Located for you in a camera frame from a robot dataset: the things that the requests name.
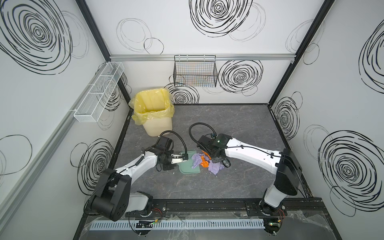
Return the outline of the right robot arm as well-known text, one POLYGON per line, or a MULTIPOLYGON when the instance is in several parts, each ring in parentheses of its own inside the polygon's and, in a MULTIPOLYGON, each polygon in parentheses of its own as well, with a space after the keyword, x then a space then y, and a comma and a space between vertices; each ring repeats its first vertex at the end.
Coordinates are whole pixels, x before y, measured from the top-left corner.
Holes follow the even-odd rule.
POLYGON ((189 127, 189 136, 197 147, 205 153, 213 163, 220 163, 224 167, 231 166, 230 158, 242 160, 275 175, 275 180, 268 187, 259 203, 260 211, 271 216, 282 209, 282 201, 287 196, 296 196, 303 188, 301 180, 302 167, 293 151, 273 151, 241 142, 226 134, 217 134, 206 123, 194 123, 189 127), (210 137, 203 135, 195 139, 192 129, 202 125, 211 129, 210 137))

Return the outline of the green plastic dustpan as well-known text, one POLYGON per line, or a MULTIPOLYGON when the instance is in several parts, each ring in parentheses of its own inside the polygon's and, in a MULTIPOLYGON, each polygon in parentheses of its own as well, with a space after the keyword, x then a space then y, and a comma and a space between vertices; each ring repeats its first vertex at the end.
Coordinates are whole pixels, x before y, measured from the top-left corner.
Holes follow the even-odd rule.
POLYGON ((189 174, 197 174, 201 172, 199 167, 193 168, 194 160, 192 159, 192 156, 196 153, 197 153, 196 151, 188 151, 189 159, 187 161, 178 163, 179 171, 182 174, 189 175, 189 174))

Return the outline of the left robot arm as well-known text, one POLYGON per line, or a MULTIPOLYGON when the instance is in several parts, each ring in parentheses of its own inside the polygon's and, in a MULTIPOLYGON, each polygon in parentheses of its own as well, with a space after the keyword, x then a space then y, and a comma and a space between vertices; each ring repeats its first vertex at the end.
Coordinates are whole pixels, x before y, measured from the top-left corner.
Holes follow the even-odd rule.
POLYGON ((139 157, 122 167, 107 168, 102 172, 84 205, 84 214, 102 216, 114 222, 132 212, 150 216, 154 208, 153 196, 140 191, 132 194, 132 184, 158 165, 163 170, 171 169, 188 159, 188 148, 183 138, 171 130, 162 132, 154 145, 142 149, 139 157))

